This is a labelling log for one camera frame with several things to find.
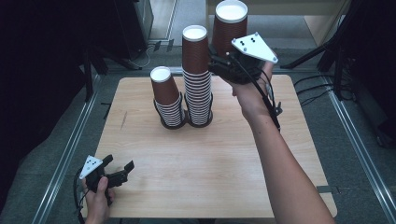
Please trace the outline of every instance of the metal rail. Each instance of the metal rail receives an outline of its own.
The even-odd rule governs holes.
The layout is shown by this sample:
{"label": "metal rail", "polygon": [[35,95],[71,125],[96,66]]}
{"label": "metal rail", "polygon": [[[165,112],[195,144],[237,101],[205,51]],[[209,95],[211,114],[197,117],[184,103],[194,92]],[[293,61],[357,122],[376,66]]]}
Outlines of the metal rail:
{"label": "metal rail", "polygon": [[[328,77],[324,77],[323,82],[325,84],[332,83]],[[396,205],[394,199],[392,198],[389,188],[387,187],[380,173],[376,169],[367,148],[361,141],[361,137],[356,130],[352,119],[347,113],[344,102],[340,102],[337,96],[332,91],[329,91],[329,96],[332,100],[332,104],[338,114],[338,117],[340,118],[341,122],[344,125],[344,128],[346,129],[346,134],[348,135],[349,140],[355,150],[355,153],[358,156],[361,167],[363,168],[364,173],[366,173],[367,178],[375,192],[375,195],[379,200],[382,209],[384,210],[385,216],[387,217],[389,223],[396,223]]]}
{"label": "metal rail", "polygon": [[[95,80],[93,82],[93,87],[95,90],[98,90],[98,87],[102,79],[99,75],[96,75]],[[91,100],[85,103],[82,111],[78,117],[78,121],[76,126],[73,129],[73,132],[67,142],[67,145],[64,149],[64,153],[59,160],[59,164],[56,167],[55,172],[52,175],[52,179],[49,182],[44,197],[35,212],[35,217],[32,221],[33,224],[42,224],[46,223],[48,215],[50,213],[50,209],[53,206],[53,203],[56,199],[58,191],[64,181],[64,175],[69,167],[70,161],[73,158],[74,152],[76,150],[79,138],[81,137],[82,131],[84,130],[85,124],[87,122],[88,117],[91,114],[93,104],[96,100],[97,91],[94,92]]]}

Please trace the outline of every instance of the forearm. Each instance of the forearm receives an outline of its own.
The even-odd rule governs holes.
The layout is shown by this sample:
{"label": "forearm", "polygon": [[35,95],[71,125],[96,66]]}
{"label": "forearm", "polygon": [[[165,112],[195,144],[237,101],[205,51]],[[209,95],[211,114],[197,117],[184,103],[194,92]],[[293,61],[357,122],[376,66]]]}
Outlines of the forearm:
{"label": "forearm", "polygon": [[246,118],[262,161],[277,223],[333,223],[326,204],[271,118],[263,113]]}

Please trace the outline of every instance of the black equipment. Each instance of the black equipment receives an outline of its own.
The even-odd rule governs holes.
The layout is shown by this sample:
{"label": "black equipment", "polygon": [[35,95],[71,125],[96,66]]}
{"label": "black equipment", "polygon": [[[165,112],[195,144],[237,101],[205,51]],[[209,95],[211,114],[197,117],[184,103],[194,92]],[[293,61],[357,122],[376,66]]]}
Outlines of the black equipment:
{"label": "black equipment", "polygon": [[209,56],[211,59],[211,62],[209,63],[209,72],[236,84],[248,84],[251,82],[257,88],[262,95],[262,100],[270,113],[271,119],[275,126],[280,130],[280,124],[277,120],[277,116],[282,113],[282,109],[280,107],[281,103],[279,102],[278,106],[276,106],[271,82],[267,78],[268,83],[266,83],[266,89],[268,95],[264,93],[257,83],[257,80],[261,77],[261,73],[264,73],[264,71],[262,71],[263,61],[247,56],[239,51],[228,52],[227,59],[224,59],[217,54],[212,45],[209,45]]}

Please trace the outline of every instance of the black cable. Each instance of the black cable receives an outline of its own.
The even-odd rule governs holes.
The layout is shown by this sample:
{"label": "black cable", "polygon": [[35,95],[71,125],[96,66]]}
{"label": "black cable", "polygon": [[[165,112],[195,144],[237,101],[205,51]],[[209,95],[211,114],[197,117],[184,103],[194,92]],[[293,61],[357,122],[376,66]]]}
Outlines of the black cable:
{"label": "black cable", "polygon": [[277,127],[277,129],[280,131],[280,124],[279,124],[279,121],[277,120],[276,111],[274,110],[274,106],[271,105],[271,102],[268,100],[268,97],[262,91],[262,88],[259,86],[257,81],[250,75],[250,73],[244,68],[244,66],[235,59],[234,56],[230,56],[230,58],[247,75],[247,77],[250,79],[250,81],[253,83],[253,85],[256,87],[256,89],[259,91],[259,93],[262,95],[262,100],[264,101],[264,104],[267,107],[268,112],[270,113],[270,117],[271,117],[272,121],[274,122],[275,126]]}
{"label": "black cable", "polygon": [[307,88],[307,89],[304,89],[304,90],[301,90],[301,91],[297,91],[296,94],[299,95],[299,94],[301,94],[301,93],[303,93],[303,92],[306,92],[306,91],[312,91],[312,90],[317,89],[317,88],[320,88],[320,87],[328,87],[328,86],[333,86],[333,84],[321,84],[321,85],[317,85],[317,86],[310,87],[310,88]]}
{"label": "black cable", "polygon": [[78,202],[78,196],[77,196],[77,190],[78,190],[77,181],[78,181],[79,175],[81,174],[81,171],[82,171],[82,167],[79,168],[75,174],[75,178],[74,178],[74,182],[73,182],[73,195],[74,195],[74,201],[75,201],[75,206],[76,206],[76,212],[78,213],[78,221],[79,221],[79,223],[83,224],[83,223],[85,223],[85,221],[81,214],[81,209],[82,209],[81,202],[82,202],[82,199],[85,197],[85,195],[84,195],[84,197],[81,198],[80,202]]}
{"label": "black cable", "polygon": [[300,105],[301,105],[301,106],[309,105],[309,104],[311,104],[313,101],[315,101],[316,99],[318,99],[319,97],[323,96],[324,94],[326,94],[326,93],[329,92],[329,91],[332,91],[332,89],[326,90],[325,92],[321,93],[320,95],[317,95],[317,96],[308,98],[308,99],[302,101],[302,102],[300,103]]}
{"label": "black cable", "polygon": [[299,84],[299,83],[302,82],[302,81],[306,81],[306,80],[308,80],[308,79],[316,78],[316,77],[334,77],[334,76],[331,76],[331,75],[318,75],[318,76],[312,76],[312,77],[304,77],[304,78],[302,78],[302,79],[296,81],[296,82],[293,84],[293,86],[295,87],[295,86],[297,86],[297,84]]}

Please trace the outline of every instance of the white triangular marker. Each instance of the white triangular marker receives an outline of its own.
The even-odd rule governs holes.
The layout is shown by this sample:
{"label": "white triangular marker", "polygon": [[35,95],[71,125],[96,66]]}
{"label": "white triangular marker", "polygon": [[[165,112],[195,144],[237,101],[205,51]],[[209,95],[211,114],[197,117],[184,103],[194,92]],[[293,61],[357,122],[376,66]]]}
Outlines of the white triangular marker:
{"label": "white triangular marker", "polygon": [[243,54],[264,61],[277,63],[277,57],[257,32],[253,35],[233,39],[231,43]]}
{"label": "white triangular marker", "polygon": [[85,160],[84,167],[82,168],[81,174],[79,175],[80,179],[85,178],[88,174],[94,171],[98,166],[103,163],[102,160],[99,160],[95,157],[88,156],[87,160]]}

